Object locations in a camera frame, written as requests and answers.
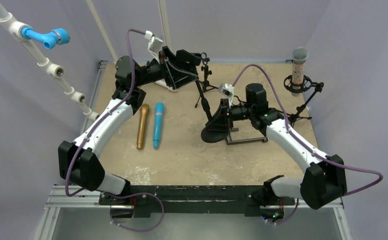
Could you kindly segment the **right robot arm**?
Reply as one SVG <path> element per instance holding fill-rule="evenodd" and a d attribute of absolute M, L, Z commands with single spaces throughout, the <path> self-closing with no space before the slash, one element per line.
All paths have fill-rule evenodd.
<path fill-rule="evenodd" d="M 301 199 L 312 209 L 342 197 L 347 192 L 344 162 L 338 155 L 328 156 L 305 140 L 287 123 L 285 116 L 270 108 L 267 93 L 260 83 L 245 88 L 246 102 L 231 103 L 231 85 L 221 85 L 227 97 L 220 100 L 215 114 L 205 124 L 201 138 L 206 143 L 220 142 L 230 134 L 234 121 L 249 120 L 265 137 L 277 143 L 300 167 L 302 178 L 278 175 L 264 182 L 261 201 L 273 204 L 282 197 Z"/>

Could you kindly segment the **black round-base microphone stand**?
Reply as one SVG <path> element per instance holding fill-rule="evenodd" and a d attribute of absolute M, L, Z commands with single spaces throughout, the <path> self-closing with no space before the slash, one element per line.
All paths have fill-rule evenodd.
<path fill-rule="evenodd" d="M 192 55 L 191 61 L 195 61 L 195 63 L 193 63 L 193 65 L 195 65 L 195 66 L 198 66 L 198 65 L 202 66 L 201 53 L 191 53 L 191 55 Z M 198 89 L 198 92 L 200 90 L 199 81 L 200 80 L 196 80 L 195 81 L 197 89 Z M 212 114 L 211 114 L 211 111 L 210 111 L 209 102 L 208 102 L 207 98 L 205 97 L 205 94 L 202 94 L 200 92 L 199 92 L 198 100 L 197 100 L 197 102 L 196 102 L 194 107 L 198 108 L 198 105 L 202 106 L 202 109 L 206 113 L 206 117 L 207 117 L 207 120 L 208 120 L 208 122 L 205 124 L 205 127 L 201 131 L 201 139 L 205 143 L 217 143 L 217 142 L 220 142 L 220 141 L 226 139 L 227 136 L 218 136 L 218 135 L 215 135 L 213 133 L 213 123 L 214 123 L 215 120 L 211 120 Z"/>

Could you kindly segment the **black tripod microphone stand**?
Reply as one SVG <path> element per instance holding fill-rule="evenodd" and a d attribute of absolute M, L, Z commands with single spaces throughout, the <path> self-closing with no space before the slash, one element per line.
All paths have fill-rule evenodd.
<path fill-rule="evenodd" d="M 207 53 L 202 52 L 201 58 L 202 58 L 201 71 L 204 73 L 203 75 L 204 80 L 199 81 L 199 84 L 200 84 L 199 92 L 201 94 L 205 94 L 206 92 L 209 92 L 211 90 L 217 90 L 218 87 L 211 85 L 210 81 L 208 80 L 208 77 L 212 75 L 212 71 L 209 69 L 209 66 L 208 66 L 208 62 L 210 61 L 210 58 L 207 56 Z"/>

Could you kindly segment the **blue microphone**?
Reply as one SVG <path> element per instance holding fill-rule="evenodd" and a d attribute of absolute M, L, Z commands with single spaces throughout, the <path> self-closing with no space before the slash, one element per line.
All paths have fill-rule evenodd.
<path fill-rule="evenodd" d="M 154 131 L 153 131 L 153 148 L 158 149 L 161 141 L 163 116 L 165 106 L 162 102 L 158 102 L 155 106 Z"/>

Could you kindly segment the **gold microphone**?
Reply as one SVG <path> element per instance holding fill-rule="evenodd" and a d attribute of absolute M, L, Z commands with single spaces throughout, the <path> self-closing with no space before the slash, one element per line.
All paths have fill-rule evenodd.
<path fill-rule="evenodd" d="M 137 134 L 137 145 L 136 148 L 138 150 L 142 150 L 145 144 L 145 131 L 147 127 L 148 115 L 150 111 L 150 106 L 146 103 L 142 104 L 139 110 L 140 119 L 138 126 L 138 134 Z"/>

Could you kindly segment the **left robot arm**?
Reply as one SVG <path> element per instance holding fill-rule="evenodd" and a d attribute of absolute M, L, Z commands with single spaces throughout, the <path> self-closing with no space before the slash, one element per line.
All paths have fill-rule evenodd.
<path fill-rule="evenodd" d="M 128 55 L 119 58 L 116 89 L 106 109 L 79 137 L 59 145 L 59 171 L 66 185 L 76 184 L 83 190 L 107 192 L 117 204 L 126 204 L 131 197 L 130 182 L 105 171 L 99 160 L 102 151 L 121 126 L 141 108 L 146 96 L 141 86 L 164 80 L 171 89 L 180 89 L 199 79 L 197 67 L 201 63 L 201 53 L 184 49 L 172 53 L 167 46 L 143 66 Z"/>

